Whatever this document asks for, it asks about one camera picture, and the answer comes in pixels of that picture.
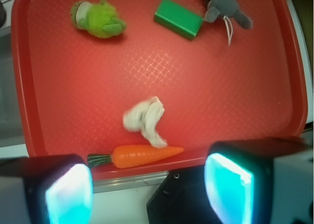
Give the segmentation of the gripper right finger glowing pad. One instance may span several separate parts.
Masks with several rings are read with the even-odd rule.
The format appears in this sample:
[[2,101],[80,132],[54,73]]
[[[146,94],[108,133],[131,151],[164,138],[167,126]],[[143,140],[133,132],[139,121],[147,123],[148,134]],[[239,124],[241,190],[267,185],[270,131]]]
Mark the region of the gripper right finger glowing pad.
[[311,224],[313,160],[299,138],[215,142],[204,165],[209,203],[224,224]]

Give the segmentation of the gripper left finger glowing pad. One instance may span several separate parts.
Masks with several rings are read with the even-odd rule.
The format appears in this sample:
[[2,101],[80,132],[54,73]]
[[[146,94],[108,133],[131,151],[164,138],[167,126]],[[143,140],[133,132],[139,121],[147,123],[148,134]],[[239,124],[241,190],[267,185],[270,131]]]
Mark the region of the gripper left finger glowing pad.
[[90,168],[75,154],[0,160],[2,224],[87,224]]

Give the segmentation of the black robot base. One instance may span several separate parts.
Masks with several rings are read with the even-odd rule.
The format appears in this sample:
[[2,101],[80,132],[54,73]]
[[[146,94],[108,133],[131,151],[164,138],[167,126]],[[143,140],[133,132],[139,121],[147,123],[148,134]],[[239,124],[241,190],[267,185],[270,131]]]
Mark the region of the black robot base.
[[146,204],[150,224],[220,224],[207,198],[204,167],[172,170]]

